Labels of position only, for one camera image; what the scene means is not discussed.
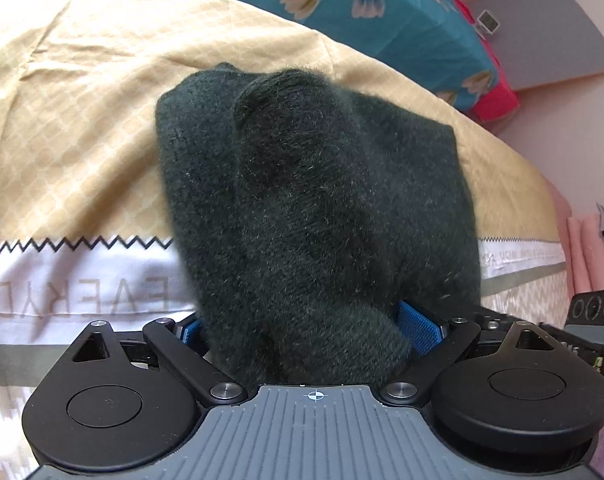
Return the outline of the dark green knit sweater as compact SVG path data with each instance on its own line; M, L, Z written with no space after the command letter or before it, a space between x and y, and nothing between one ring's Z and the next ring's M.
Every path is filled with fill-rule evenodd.
M401 302L480 300L451 127L305 70L228 64L155 108L174 240L221 370L380 387L411 356Z

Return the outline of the black device with dials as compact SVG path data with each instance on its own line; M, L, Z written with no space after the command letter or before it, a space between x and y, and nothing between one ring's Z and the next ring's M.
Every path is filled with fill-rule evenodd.
M563 327L540 327L604 377L604 290L576 294Z

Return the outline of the beige patterned bed cover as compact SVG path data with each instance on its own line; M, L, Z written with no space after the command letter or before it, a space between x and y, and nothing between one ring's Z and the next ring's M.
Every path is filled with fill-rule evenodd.
M0 0L0 479L36 466L21 412L95 318L193 309L157 166L157 99L221 62L315 70L454 129L482 302L562 325L556 201L516 151L389 66L237 0Z

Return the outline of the pink folded cloth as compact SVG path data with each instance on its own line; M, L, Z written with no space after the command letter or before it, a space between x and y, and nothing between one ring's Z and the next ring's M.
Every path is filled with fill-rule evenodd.
M567 219L573 292L604 290L604 237L600 214Z

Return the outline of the red bedding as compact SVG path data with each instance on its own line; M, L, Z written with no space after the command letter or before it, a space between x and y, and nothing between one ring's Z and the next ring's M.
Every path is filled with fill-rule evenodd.
M496 73L492 77L492 82L488 84L487 90L480 92L480 96L471 108L471 116L480 124L489 124L514 114L520 107L520 101L504 76L498 58L483 32L477 32L477 35L480 36L480 43L494 64Z

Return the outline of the grey board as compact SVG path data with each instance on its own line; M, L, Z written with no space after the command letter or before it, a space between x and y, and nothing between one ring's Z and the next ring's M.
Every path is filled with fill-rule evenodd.
M576 0L477 0L498 24L487 37L514 91L604 74L604 36Z

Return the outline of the small white digital clock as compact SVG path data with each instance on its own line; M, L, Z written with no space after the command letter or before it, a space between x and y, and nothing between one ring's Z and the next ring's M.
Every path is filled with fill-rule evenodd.
M487 9L480 11L475 20L475 28L482 34L492 36L497 32L500 27L500 23Z

